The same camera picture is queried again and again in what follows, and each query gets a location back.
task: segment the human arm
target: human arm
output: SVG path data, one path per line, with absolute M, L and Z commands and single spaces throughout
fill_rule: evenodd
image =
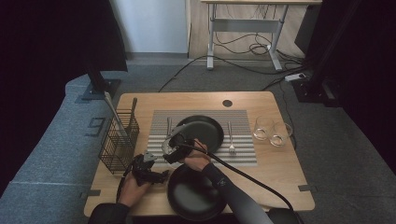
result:
M 101 203 L 97 205 L 91 214 L 89 224 L 123 224 L 131 207 L 136 205 L 148 191 L 150 183 L 138 186 L 136 179 L 129 173 L 121 189 L 117 203 Z
M 206 145 L 197 140 L 195 146 L 206 150 Z M 206 154 L 193 150 L 182 162 L 191 169 L 202 172 L 212 182 L 241 224 L 273 224 L 262 208 L 211 163 Z

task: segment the metal desk leg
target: metal desk leg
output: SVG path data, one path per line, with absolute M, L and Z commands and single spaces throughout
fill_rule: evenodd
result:
M 274 39 L 272 40 L 272 45 L 269 45 L 267 47 L 276 71 L 282 70 L 282 66 L 280 65 L 279 59 L 277 58 L 277 55 L 276 55 L 276 45 L 277 45 L 277 41 L 279 40 L 279 37 L 280 37 L 280 32 L 282 31 L 283 23 L 285 23 L 285 18 L 286 18 L 286 14 L 288 13 L 288 8 L 289 8 L 289 5 L 283 6 L 283 15 L 279 19 L 276 33 L 274 33 Z
M 207 46 L 207 70 L 213 70 L 213 30 L 215 25 L 215 4 L 209 4 L 209 44 Z

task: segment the white wall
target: white wall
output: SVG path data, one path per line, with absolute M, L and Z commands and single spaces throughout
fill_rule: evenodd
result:
M 111 0 L 127 52 L 188 52 L 186 0 Z

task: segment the wooden table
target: wooden table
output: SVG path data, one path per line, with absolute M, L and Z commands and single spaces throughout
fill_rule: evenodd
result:
M 149 132 L 154 110 L 246 110 L 250 130 L 255 119 L 264 115 L 274 121 L 282 120 L 274 95 L 268 91 L 254 92 L 169 92 L 169 93 L 125 93 L 121 96 L 118 109 L 130 109 L 136 97 L 135 115 L 140 126 L 135 155 L 143 153 L 148 145 Z M 223 105 L 224 100 L 233 102 L 231 107 Z M 289 140 L 283 147 L 273 147 L 269 142 L 253 137 L 257 166 L 237 167 L 262 183 L 284 195 L 296 211 L 312 210 L 315 207 L 310 191 L 299 191 L 306 185 L 303 170 Z M 162 172 L 169 167 L 155 168 Z M 225 167 L 221 171 L 257 203 L 267 210 L 271 207 L 287 207 L 279 198 L 244 177 Z M 100 195 L 89 196 L 84 214 L 90 216 L 99 203 L 114 203 L 120 183 L 120 175 L 112 175 L 100 161 L 91 190 L 100 190 Z M 224 213 L 230 213 L 227 206 Z M 132 209 L 134 216 L 175 215 L 166 198 L 166 182 L 154 185 L 141 202 Z
M 272 44 L 268 46 L 268 52 L 273 61 L 276 71 L 282 70 L 276 55 L 276 45 L 285 23 L 289 5 L 320 5 L 322 0 L 201 0 L 209 4 L 209 43 L 207 50 L 207 69 L 213 69 L 213 34 L 214 32 L 241 32 L 241 33 L 272 33 Z M 282 16 L 279 20 L 236 20 L 216 18 L 217 4 L 233 5 L 283 5 Z

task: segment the black sleeve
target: black sleeve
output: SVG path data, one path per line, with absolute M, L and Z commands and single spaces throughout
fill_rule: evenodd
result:
M 264 210 L 213 163 L 209 163 L 202 173 L 219 191 L 241 224 L 273 224 Z
M 101 203 L 93 209 L 88 224 L 124 224 L 129 211 L 122 203 Z

